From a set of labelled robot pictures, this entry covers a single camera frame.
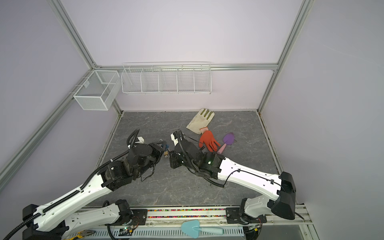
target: white mesh basket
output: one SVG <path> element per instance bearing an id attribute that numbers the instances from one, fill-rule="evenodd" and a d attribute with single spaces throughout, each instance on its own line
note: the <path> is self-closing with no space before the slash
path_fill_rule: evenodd
<path id="1" fill-rule="evenodd" d="M 117 71 L 94 70 L 73 97 L 84 110 L 108 110 L 121 88 Z"/>
<path id="2" fill-rule="evenodd" d="M 124 68 L 122 91 L 126 94 L 208 93 L 212 91 L 209 66 L 194 68 Z"/>

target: white work glove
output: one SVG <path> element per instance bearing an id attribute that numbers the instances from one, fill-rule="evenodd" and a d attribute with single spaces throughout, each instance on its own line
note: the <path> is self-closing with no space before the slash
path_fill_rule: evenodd
<path id="1" fill-rule="evenodd" d="M 208 109 L 202 108 L 188 124 L 187 128 L 194 133 L 201 134 L 200 129 L 208 126 L 215 113 Z"/>

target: pink trowel handle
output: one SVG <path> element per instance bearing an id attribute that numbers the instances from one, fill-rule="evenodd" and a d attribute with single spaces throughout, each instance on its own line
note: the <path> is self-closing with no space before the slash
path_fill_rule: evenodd
<path id="1" fill-rule="evenodd" d="M 224 143 L 223 146 L 221 146 L 221 148 L 217 151 L 218 154 L 221 154 L 223 151 L 224 151 L 224 148 L 227 144 Z"/>

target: glove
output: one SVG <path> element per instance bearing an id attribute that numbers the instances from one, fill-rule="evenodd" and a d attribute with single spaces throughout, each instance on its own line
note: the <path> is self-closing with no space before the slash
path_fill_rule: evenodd
<path id="1" fill-rule="evenodd" d="M 192 121 L 188 124 L 187 128 L 194 133 L 200 134 L 200 129 L 208 126 L 214 115 L 214 112 L 202 108 L 196 114 L 196 116 L 193 117 Z"/>
<path id="2" fill-rule="evenodd" d="M 218 145 L 220 147 L 220 144 L 214 138 L 213 133 L 211 131 L 209 131 L 207 127 L 202 128 L 201 132 L 203 132 L 203 135 L 201 135 L 201 137 L 200 137 L 199 147 L 202 147 L 203 143 L 204 143 L 206 145 L 208 151 L 210 151 L 210 152 L 215 151 L 216 152 L 217 151 L 216 145 Z"/>

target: gray table surface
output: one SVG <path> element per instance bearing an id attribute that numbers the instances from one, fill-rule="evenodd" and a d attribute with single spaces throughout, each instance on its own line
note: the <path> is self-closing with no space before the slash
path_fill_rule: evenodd
<path id="1" fill-rule="evenodd" d="M 125 112 L 104 160 L 111 159 L 126 151 L 126 139 L 137 127 L 140 128 L 139 136 L 145 139 L 145 143 L 163 139 L 167 141 L 171 150 L 173 150 L 174 145 L 170 135 L 175 130 L 181 129 L 186 135 L 199 140 L 200 135 L 186 129 L 195 115 L 196 112 Z M 278 173 L 256 112 L 215 112 L 208 128 L 220 144 L 223 144 L 222 139 L 225 134 L 229 132 L 235 134 L 236 142 L 225 148 L 223 152 L 225 157 L 262 172 Z M 151 170 L 149 169 L 144 176 L 149 175 Z M 153 205 L 240 205 L 243 198 L 257 196 L 260 196 L 260 193 L 232 182 L 228 182 L 225 188 L 211 186 L 203 178 L 190 173 L 184 166 L 177 169 L 170 168 L 169 158 L 163 157 L 156 165 L 152 177 L 144 182 L 132 181 L 132 183 L 96 199 L 89 206 L 99 207 L 105 200 L 113 203 L 118 199 L 126 199 L 130 206 L 140 207 Z"/>

